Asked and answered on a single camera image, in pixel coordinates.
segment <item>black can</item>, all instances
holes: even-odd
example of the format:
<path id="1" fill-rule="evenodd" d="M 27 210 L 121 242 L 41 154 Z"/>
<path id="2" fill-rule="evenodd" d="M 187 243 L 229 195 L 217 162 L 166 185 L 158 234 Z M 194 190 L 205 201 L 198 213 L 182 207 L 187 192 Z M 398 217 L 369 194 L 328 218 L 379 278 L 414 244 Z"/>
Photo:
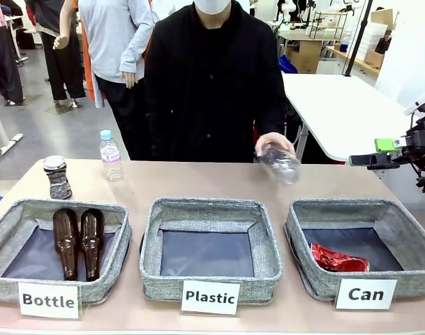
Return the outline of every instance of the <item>black can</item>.
<path id="1" fill-rule="evenodd" d="M 53 155 L 43 160 L 43 169 L 50 180 L 52 199 L 66 200 L 73 196 L 70 183 L 66 177 L 66 161 L 63 156 Z"/>

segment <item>crushed red can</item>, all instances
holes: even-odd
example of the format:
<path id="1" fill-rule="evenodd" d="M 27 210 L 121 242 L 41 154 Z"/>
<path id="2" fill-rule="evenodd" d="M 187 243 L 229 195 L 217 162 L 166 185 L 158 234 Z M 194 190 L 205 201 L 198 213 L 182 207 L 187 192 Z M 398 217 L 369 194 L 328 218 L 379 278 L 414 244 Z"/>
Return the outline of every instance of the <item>crushed red can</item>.
<path id="1" fill-rule="evenodd" d="M 369 270 L 368 260 L 337 253 L 319 244 L 311 244 L 311 253 L 317 264 L 330 272 L 364 272 Z"/>

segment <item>white face mask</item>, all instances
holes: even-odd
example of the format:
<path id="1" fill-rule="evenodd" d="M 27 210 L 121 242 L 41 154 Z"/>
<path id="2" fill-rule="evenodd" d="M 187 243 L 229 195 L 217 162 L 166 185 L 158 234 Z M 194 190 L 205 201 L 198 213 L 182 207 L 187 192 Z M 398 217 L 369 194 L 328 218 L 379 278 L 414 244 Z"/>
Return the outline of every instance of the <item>white face mask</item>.
<path id="1" fill-rule="evenodd" d="M 223 12 L 231 0 L 194 0 L 204 14 L 216 15 Z"/>

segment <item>brown glass bottle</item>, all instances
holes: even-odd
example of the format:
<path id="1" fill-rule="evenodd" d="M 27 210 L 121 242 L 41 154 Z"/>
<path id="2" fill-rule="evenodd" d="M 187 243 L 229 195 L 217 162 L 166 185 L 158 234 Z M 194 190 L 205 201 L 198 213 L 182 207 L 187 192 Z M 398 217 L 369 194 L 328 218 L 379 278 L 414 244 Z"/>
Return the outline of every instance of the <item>brown glass bottle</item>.
<path id="1" fill-rule="evenodd" d="M 82 214 L 80 239 L 82 240 L 82 252 L 85 256 L 87 281 L 95 281 L 99 278 L 104 224 L 103 214 L 98 209 L 88 209 Z"/>
<path id="2" fill-rule="evenodd" d="M 66 281 L 77 280 L 77 254 L 80 249 L 77 216 L 72 209 L 63 208 L 52 216 L 54 247 L 60 255 Z"/>

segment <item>hand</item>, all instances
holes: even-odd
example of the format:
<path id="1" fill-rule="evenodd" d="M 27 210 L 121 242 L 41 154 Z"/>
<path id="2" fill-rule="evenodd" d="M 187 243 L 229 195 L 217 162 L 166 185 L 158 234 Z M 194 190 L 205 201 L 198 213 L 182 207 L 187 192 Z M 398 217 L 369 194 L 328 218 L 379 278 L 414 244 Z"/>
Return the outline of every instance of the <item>hand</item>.
<path id="1" fill-rule="evenodd" d="M 52 49 L 63 49 L 68 45 L 68 42 L 70 41 L 70 38 L 67 36 L 58 36 L 54 40 L 54 46 Z"/>
<path id="2" fill-rule="evenodd" d="M 262 155 L 262 148 L 266 144 L 275 144 L 279 149 L 288 151 L 289 153 L 295 155 L 294 145 L 287 140 L 285 136 L 279 133 L 267 133 L 259 137 L 257 143 L 255 143 L 255 152 L 257 156 Z"/>
<path id="3" fill-rule="evenodd" d="M 126 80 L 126 86 L 131 89 L 137 83 L 136 73 L 121 72 L 121 78 Z"/>

